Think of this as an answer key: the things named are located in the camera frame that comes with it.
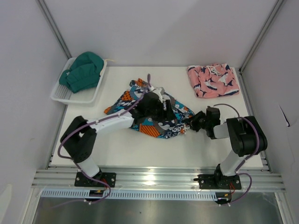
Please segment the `blue patterned shorts pile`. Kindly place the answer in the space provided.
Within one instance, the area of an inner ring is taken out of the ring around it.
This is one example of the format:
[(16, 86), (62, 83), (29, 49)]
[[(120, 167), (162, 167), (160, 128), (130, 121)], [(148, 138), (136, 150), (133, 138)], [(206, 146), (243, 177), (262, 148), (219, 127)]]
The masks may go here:
[[(139, 99), (141, 94), (146, 90), (146, 87), (148, 87), (148, 83), (142, 79), (131, 80), (129, 89), (124, 91), (124, 93), (112, 106), (106, 108), (104, 113), (106, 115), (110, 115), (121, 110), (127, 110)], [(188, 129), (190, 129), (190, 126), (185, 123), (185, 120), (189, 117), (193, 117), (195, 115), (194, 112), (182, 103), (178, 102), (167, 92), (163, 94), (163, 100), (166, 99), (171, 101), (171, 107), (175, 115), (174, 120), (155, 122), (152, 119), (147, 118), (142, 123), (134, 122), (130, 128), (151, 137), (162, 139), (169, 139), (180, 134), (184, 134)]]

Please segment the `pink shark print shorts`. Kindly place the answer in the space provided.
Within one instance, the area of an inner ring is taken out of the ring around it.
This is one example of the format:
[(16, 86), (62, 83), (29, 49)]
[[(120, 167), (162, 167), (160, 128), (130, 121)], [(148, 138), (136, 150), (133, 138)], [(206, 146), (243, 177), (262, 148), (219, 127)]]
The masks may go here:
[(238, 95), (240, 88), (231, 67), (226, 64), (191, 65), (187, 68), (190, 85), (198, 98), (211, 99)]

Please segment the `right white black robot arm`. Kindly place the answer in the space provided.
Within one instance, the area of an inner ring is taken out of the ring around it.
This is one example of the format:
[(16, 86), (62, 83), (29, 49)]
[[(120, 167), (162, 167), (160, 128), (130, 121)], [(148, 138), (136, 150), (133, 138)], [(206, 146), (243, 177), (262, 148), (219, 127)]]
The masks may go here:
[(268, 141), (254, 116), (229, 118), (224, 123), (220, 116), (218, 108), (207, 107), (186, 120), (192, 130), (203, 129), (210, 139), (229, 139), (231, 144), (230, 153), (214, 173), (200, 174), (194, 181), (200, 189), (241, 189), (238, 171), (247, 160), (266, 150)]

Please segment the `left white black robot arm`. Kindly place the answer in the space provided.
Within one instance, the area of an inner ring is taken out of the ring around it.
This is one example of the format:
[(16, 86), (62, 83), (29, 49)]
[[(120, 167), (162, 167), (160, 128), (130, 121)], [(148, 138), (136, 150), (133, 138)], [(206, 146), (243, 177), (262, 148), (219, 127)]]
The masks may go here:
[(77, 116), (63, 134), (57, 154), (61, 158), (72, 160), (90, 186), (98, 186), (101, 182), (101, 170), (92, 158), (97, 135), (130, 128), (147, 118), (156, 122), (175, 119), (171, 100), (150, 91), (142, 94), (128, 109), (121, 109), (100, 119), (87, 120)]

